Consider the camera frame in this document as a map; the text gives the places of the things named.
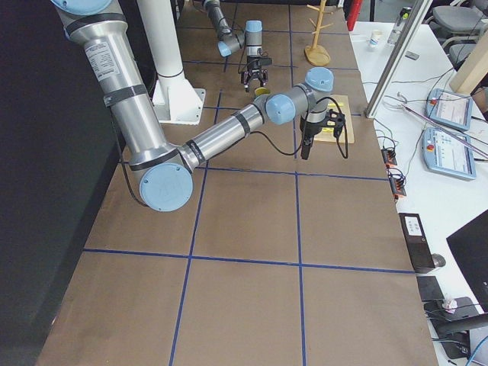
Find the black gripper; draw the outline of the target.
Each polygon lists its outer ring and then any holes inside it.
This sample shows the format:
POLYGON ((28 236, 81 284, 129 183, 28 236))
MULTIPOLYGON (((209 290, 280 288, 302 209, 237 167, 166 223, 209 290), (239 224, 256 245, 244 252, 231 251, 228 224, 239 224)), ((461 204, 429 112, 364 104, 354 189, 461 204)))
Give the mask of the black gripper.
POLYGON ((246 66, 241 74, 241 83, 246 92, 249 91, 249 84, 252 81, 252 76, 258 76, 260 87, 264 88, 268 82, 268 71, 262 67, 267 65, 266 56, 248 56, 246 66))
POLYGON ((300 118, 300 131, 303 141, 300 151, 301 159, 308 159, 310 156, 310 151, 313 147, 313 139, 315 135, 320 133, 321 130, 326 126, 326 120, 326 117, 323 117, 317 121, 308 121, 304 116, 300 118))

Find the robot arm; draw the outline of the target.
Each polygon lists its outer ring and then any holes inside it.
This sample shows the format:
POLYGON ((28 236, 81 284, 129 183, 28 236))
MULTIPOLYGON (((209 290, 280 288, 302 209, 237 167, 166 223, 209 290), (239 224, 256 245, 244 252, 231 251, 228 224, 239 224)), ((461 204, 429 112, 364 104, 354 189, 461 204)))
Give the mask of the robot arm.
POLYGON ((127 38, 127 19, 117 1, 57 1, 69 40, 80 45, 104 93, 104 104, 130 150, 143 205, 158 212, 184 206, 192 195, 193 171, 254 134, 266 122, 282 125, 301 117, 300 148, 340 115, 327 108, 334 76, 310 69, 283 94, 259 95, 250 104, 182 144, 167 140, 165 127, 198 125, 206 92, 185 76, 172 6, 140 1, 138 9, 152 54, 156 88, 149 92, 127 38))
POLYGON ((240 82, 246 92, 252 81, 258 80, 259 87, 264 88, 268 83, 268 70, 264 66, 272 64, 272 58, 263 50, 262 47, 262 22, 251 20, 246 22, 246 27, 240 33, 236 33, 229 26, 224 16, 220 1, 202 1, 204 10, 217 32, 217 48, 222 57, 228 57, 237 51, 242 51, 246 55, 244 66, 239 64, 238 73, 240 82))

